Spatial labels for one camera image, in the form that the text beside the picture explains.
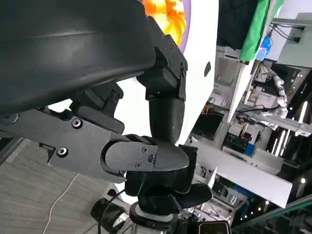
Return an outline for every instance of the white panel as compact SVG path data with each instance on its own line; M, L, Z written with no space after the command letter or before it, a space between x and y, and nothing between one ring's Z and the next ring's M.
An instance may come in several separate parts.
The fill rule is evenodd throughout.
M280 207L286 206L292 188L291 183L196 139L193 140L192 146L198 148L198 163L207 165L210 169L218 167L218 175Z
M312 12L312 1L311 0L285 0L281 6L278 18L295 19L298 13L309 13ZM287 35L291 28L281 28ZM286 43L286 39L282 38L277 32L272 33L273 46L267 55L267 59L278 61L283 46Z
M312 13L299 13L296 19L312 20ZM281 64L312 68L312 62L310 59L312 53L312 27L305 27L303 32L299 29L296 30L298 36L301 37L300 42L296 43L287 40L277 62Z

